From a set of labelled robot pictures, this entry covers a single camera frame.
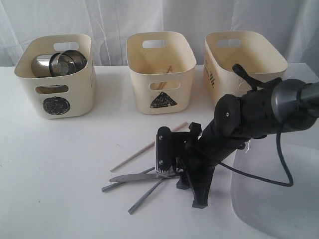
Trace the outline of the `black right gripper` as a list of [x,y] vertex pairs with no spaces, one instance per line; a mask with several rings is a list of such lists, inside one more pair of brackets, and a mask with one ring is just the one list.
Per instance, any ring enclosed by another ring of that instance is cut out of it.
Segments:
[[192,207],[204,209],[208,206],[208,196],[215,167],[232,152],[245,146],[248,137],[238,135],[225,136],[214,121],[205,128],[192,122],[190,133],[194,137],[186,144],[188,159],[184,162],[184,172],[176,183],[181,190],[192,189]]

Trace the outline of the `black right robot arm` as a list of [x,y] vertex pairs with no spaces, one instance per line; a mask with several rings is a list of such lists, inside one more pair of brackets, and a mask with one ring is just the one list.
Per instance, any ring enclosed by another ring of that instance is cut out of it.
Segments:
[[309,129],[319,116],[319,85],[297,79],[281,81],[269,88],[251,90],[236,97],[226,94],[215,106],[214,118],[202,128],[189,126],[191,140],[181,161],[194,208],[208,205],[215,167],[251,139]]

